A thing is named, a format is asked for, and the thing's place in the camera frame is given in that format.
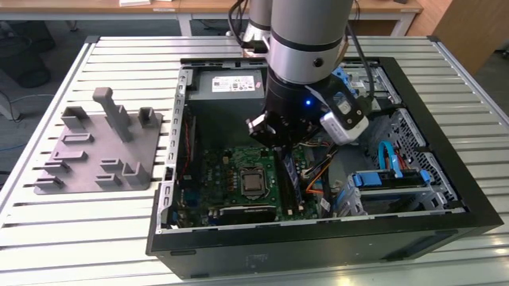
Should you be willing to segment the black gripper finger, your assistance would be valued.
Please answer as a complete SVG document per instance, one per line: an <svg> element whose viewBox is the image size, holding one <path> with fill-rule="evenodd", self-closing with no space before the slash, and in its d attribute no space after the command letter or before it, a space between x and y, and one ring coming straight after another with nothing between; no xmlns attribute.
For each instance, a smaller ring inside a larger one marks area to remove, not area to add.
<svg viewBox="0 0 509 286"><path fill-rule="evenodd" d="M298 122L297 126L291 132L291 144L297 145L299 143L307 142L315 134L319 132L321 127L313 122L302 120Z"/></svg>
<svg viewBox="0 0 509 286"><path fill-rule="evenodd" d="M254 119L246 119L249 136L269 148L279 146L279 134L274 128L274 120L273 114L262 114Z"/></svg>

